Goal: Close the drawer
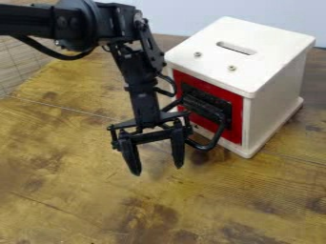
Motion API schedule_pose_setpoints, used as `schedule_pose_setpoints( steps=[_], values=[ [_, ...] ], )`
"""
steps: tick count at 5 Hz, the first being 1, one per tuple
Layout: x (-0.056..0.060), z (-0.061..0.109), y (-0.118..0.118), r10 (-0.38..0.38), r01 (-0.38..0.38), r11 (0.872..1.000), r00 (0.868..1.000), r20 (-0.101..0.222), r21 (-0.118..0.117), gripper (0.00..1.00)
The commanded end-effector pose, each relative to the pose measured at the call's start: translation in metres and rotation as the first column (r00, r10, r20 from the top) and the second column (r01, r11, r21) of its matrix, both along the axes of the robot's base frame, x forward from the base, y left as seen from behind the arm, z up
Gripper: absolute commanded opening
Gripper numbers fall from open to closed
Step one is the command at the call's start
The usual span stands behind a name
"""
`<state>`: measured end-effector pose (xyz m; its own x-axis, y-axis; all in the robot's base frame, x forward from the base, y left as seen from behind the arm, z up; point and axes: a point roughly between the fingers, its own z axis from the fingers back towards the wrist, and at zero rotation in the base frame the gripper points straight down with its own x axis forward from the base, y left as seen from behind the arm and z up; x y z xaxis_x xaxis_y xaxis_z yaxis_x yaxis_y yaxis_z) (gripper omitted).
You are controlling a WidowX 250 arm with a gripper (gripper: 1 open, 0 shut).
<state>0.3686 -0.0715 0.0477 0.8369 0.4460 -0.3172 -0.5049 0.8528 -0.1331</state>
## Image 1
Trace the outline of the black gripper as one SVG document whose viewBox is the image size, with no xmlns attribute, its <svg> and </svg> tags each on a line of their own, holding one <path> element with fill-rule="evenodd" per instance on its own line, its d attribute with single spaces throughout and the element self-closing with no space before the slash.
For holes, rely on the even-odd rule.
<svg viewBox="0 0 326 244">
<path fill-rule="evenodd" d="M 187 112 L 171 112 L 182 104 L 175 100 L 163 109 L 154 108 L 150 112 L 142 108 L 136 111 L 135 118 L 111 125 L 108 132 L 112 138 L 112 149 L 122 152 L 122 157 L 131 173 L 142 174 L 142 161 L 138 145 L 159 140 L 171 139 L 172 157 L 175 166 L 182 168 L 184 163 L 184 143 L 192 133 Z"/>
</svg>

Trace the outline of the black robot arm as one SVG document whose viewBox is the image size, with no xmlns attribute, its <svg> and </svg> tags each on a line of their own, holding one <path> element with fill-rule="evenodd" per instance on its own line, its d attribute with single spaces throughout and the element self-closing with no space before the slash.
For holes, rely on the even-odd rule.
<svg viewBox="0 0 326 244">
<path fill-rule="evenodd" d="M 158 96 L 176 91 L 156 87 L 166 66 L 164 52 L 135 7 L 95 0 L 60 0 L 53 5 L 0 4 L 0 35 L 60 60 L 77 60 L 102 47 L 115 59 L 130 94 L 134 118 L 108 127 L 112 148 L 122 152 L 132 174 L 142 173 L 140 144 L 171 141 L 175 165 L 183 166 L 184 144 L 192 133 L 186 112 L 160 108 Z"/>
</svg>

